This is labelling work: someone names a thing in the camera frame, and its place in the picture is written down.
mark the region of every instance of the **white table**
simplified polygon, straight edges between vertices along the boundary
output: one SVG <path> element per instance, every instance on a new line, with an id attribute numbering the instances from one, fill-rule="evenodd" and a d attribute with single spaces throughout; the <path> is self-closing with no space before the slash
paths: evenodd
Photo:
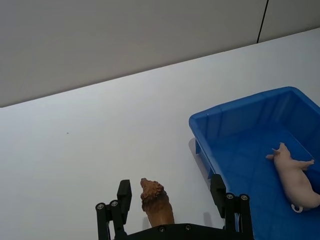
<path id="1" fill-rule="evenodd" d="M 146 229 L 142 177 L 164 185 L 177 223 L 222 227 L 188 119 L 283 86 L 320 104 L 320 28 L 0 109 L 0 238 L 97 239 L 95 205 L 122 179 L 125 229 Z"/>

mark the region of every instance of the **blue plastic bin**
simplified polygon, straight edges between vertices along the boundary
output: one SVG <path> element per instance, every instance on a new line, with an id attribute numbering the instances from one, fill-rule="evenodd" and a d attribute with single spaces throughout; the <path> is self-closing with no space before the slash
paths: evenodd
<path id="1" fill-rule="evenodd" d="M 250 196 L 255 240 L 320 240 L 320 207 L 295 213 L 266 159 L 280 142 L 294 159 L 315 159 L 306 175 L 320 193 L 320 108 L 313 101 L 283 87 L 196 113 L 189 125 L 208 177 L 220 174 L 228 192 Z"/>

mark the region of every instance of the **bolt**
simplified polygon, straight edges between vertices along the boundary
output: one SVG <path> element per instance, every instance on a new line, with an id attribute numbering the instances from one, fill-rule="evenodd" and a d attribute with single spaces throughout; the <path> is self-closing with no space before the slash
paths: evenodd
<path id="1" fill-rule="evenodd" d="M 159 232 L 163 233 L 165 230 L 166 230 L 166 229 L 165 229 L 164 226 L 159 227 Z"/>
<path id="2" fill-rule="evenodd" d="M 113 201 L 112 203 L 111 203 L 111 206 L 112 207 L 115 207 L 115 206 L 117 206 L 118 205 L 118 202 L 117 201 Z"/>
<path id="3" fill-rule="evenodd" d="M 100 209 L 103 209 L 104 207 L 105 207 L 105 205 L 99 204 L 96 208 L 100 210 Z"/>
<path id="4" fill-rule="evenodd" d="M 242 199 L 242 200 L 248 200 L 248 197 L 247 197 L 246 195 L 242 195 L 242 196 L 241 196 L 241 199 Z"/>

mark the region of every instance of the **pink pig toy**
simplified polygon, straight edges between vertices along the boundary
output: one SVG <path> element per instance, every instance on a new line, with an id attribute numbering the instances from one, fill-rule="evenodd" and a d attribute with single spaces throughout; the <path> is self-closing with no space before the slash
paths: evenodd
<path id="1" fill-rule="evenodd" d="M 272 149 L 273 154 L 266 158 L 273 160 L 279 174 L 284 193 L 292 203 L 291 207 L 296 213 L 303 209 L 313 209 L 320 205 L 320 195 L 313 191 L 309 179 L 303 171 L 315 163 L 315 160 L 297 161 L 291 158 L 291 154 L 284 143 L 280 143 L 278 150 Z"/>

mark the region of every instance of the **screw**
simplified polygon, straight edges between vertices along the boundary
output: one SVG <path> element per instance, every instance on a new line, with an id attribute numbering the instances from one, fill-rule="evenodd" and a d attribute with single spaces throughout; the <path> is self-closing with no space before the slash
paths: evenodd
<path id="1" fill-rule="evenodd" d="M 159 227 L 159 232 L 163 233 L 165 230 L 166 230 L 166 229 L 165 229 L 164 226 Z"/>
<path id="2" fill-rule="evenodd" d="M 99 204 L 96 208 L 100 210 L 100 209 L 103 209 L 104 207 L 105 207 L 105 205 Z"/>

